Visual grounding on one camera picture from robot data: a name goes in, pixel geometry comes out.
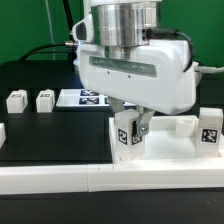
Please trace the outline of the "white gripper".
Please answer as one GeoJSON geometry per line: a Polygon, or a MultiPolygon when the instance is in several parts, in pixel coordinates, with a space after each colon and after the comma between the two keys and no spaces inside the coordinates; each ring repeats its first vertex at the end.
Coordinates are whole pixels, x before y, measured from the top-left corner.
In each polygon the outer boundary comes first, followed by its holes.
{"type": "Polygon", "coordinates": [[[149,133],[155,111],[176,115],[195,104],[196,78],[194,69],[187,65],[189,47],[185,41],[151,40],[132,48],[127,61],[108,59],[104,49],[93,44],[81,44],[77,54],[83,86],[110,96],[108,103],[114,114],[125,110],[123,101],[137,105],[139,136],[149,133]]]}

